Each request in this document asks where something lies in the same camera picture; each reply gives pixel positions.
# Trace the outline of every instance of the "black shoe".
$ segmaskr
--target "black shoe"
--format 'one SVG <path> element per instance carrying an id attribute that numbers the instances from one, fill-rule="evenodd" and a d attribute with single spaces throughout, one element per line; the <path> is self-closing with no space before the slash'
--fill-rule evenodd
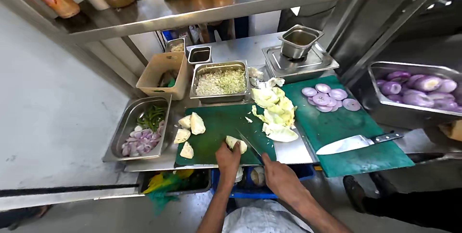
<path id="1" fill-rule="evenodd" d="M 351 175 L 343 177 L 343 186 L 345 187 L 346 194 L 350 199 L 351 205 L 354 210 L 359 213 L 366 213 L 366 209 L 363 205 L 363 200 L 366 197 L 366 193 L 361 185 Z"/>
<path id="2" fill-rule="evenodd" d="M 369 173 L 369 177 L 371 177 L 372 181 L 376 185 L 380 197 L 387 197 L 392 195 L 393 193 L 398 192 L 396 187 L 393 184 L 391 184 L 387 179 L 385 179 L 385 177 L 383 177 L 380 172 L 371 172 Z"/>

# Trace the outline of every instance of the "blue crate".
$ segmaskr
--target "blue crate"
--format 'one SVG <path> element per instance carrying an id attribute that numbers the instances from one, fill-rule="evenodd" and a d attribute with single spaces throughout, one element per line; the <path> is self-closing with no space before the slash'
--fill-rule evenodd
<path id="1" fill-rule="evenodd" d="M 315 170 L 313 165 L 310 164 L 299 164 L 289 165 L 300 181 L 311 179 L 315 176 Z M 252 166 L 242 167 L 244 174 L 249 174 L 253 170 Z M 220 171 L 218 169 L 212 169 L 212 187 L 210 190 L 212 194 L 215 193 L 218 187 L 218 180 L 220 178 Z M 243 178 L 244 182 L 234 185 L 231 190 L 230 198 L 245 198 L 245 199 L 277 199 L 278 197 L 265 185 L 263 187 L 256 186 L 250 176 Z"/>

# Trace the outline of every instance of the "green cutting board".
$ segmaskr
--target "green cutting board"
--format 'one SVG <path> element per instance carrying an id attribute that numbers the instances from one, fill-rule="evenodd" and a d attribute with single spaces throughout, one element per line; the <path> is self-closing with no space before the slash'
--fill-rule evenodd
<path id="1" fill-rule="evenodd" d="M 356 135 L 366 137 L 384 134 L 378 124 L 361 108 L 349 111 L 344 107 L 335 112 L 320 112 L 307 102 L 301 90 L 318 83 L 329 85 L 332 89 L 345 89 L 335 76 L 305 80 L 285 84 L 282 90 L 292 100 L 295 121 L 302 126 L 315 151 L 332 142 Z M 343 153 L 318 155 L 322 169 L 327 177 L 338 177 L 364 172 L 381 171 L 414 165 L 413 161 L 396 145 L 389 141 Z"/>
<path id="2" fill-rule="evenodd" d="M 251 104 L 228 105 L 190 108 L 185 111 L 185 116 L 196 112 L 204 121 L 205 133 L 193 135 L 188 139 L 194 150 L 192 159 L 180 156 L 183 145 L 178 145 L 176 153 L 176 164 L 178 165 L 215 165 L 217 160 L 215 152 L 220 147 L 221 142 L 225 141 L 226 136 L 241 139 L 238 129 L 249 142 L 261 153 L 268 153 L 269 158 L 276 160 L 273 140 L 266 137 L 262 132 L 263 122 L 252 115 Z M 257 113 L 262 114 L 263 109 L 257 106 Z M 253 122 L 249 123 L 244 117 L 250 118 Z M 250 149 L 241 156 L 242 165 L 261 165 L 260 161 Z"/>

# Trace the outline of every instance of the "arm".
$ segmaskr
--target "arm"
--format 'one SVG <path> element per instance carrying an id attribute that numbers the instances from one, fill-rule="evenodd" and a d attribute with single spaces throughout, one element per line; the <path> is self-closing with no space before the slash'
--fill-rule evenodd
<path id="1" fill-rule="evenodd" d="M 344 224 L 332 217 L 316 202 L 289 166 L 271 161 L 267 153 L 262 154 L 262 159 L 265 163 L 268 187 L 311 225 L 321 233 L 351 233 Z"/>
<path id="2" fill-rule="evenodd" d="M 220 170 L 220 180 L 218 188 L 213 195 L 212 201 L 205 212 L 204 218 L 197 229 L 198 233 L 219 233 L 223 228 L 225 220 L 226 205 L 231 193 L 231 189 L 236 179 L 239 161 L 241 160 L 241 148 L 239 141 L 234 145 L 231 152 L 225 142 L 215 153 Z"/>

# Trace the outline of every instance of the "black knife handle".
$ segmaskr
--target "black knife handle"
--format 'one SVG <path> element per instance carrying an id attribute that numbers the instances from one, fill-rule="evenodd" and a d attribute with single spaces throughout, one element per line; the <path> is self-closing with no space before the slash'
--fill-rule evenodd
<path id="1" fill-rule="evenodd" d="M 381 136 L 372 137 L 371 140 L 375 144 L 377 144 L 377 143 L 382 143 L 382 142 L 386 142 L 386 141 L 390 141 L 390 140 L 395 140 L 395 139 L 398 139 L 398 138 L 401 138 L 401 137 L 404 137 L 404 134 L 390 133 L 390 134 L 384 134 L 384 135 L 381 135 Z"/>

